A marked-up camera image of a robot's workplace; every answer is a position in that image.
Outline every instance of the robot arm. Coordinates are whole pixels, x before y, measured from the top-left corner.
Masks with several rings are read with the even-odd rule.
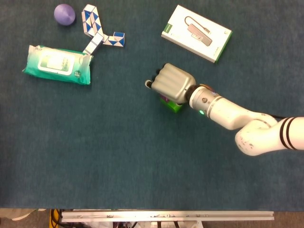
[[[304,117],[278,123],[270,115],[234,104],[207,85],[197,85],[193,76],[171,64],[165,64],[157,73],[154,81],[146,81],[148,88],[178,104],[189,103],[228,130],[242,128],[235,141],[243,153],[254,156],[281,149],[304,150]]]

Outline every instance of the purple ball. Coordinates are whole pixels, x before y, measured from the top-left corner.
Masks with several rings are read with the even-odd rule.
[[[75,11],[70,5],[60,4],[55,8],[54,17],[60,25],[71,25],[75,20]]]

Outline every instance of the floor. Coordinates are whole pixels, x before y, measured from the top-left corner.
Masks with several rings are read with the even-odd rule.
[[[0,228],[48,228],[49,210],[20,221],[1,219]],[[204,228],[304,228],[304,212],[277,212],[274,221],[203,222]]]

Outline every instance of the black stripe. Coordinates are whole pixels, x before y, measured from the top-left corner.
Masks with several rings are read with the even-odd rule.
[[[281,139],[281,143],[283,144],[284,147],[286,147],[286,149],[290,149],[290,148],[286,145],[286,143],[285,143],[285,141],[284,141],[283,130],[284,130],[284,125],[285,125],[285,123],[286,123],[287,120],[289,120],[289,119],[290,119],[290,117],[287,118],[287,119],[285,119],[284,122],[283,122],[282,125],[281,125],[281,128],[280,128],[280,139]]]
[[[286,137],[287,137],[287,141],[289,143],[289,145],[291,146],[291,148],[293,148],[294,150],[296,150],[296,148],[291,144],[290,138],[289,138],[289,127],[291,122],[295,119],[296,117],[292,118],[289,123],[287,124],[287,128],[286,128]]]

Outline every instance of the green wet wipes pack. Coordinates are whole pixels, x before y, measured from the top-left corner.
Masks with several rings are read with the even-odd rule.
[[[29,46],[24,73],[64,82],[89,85],[93,56],[78,51]]]

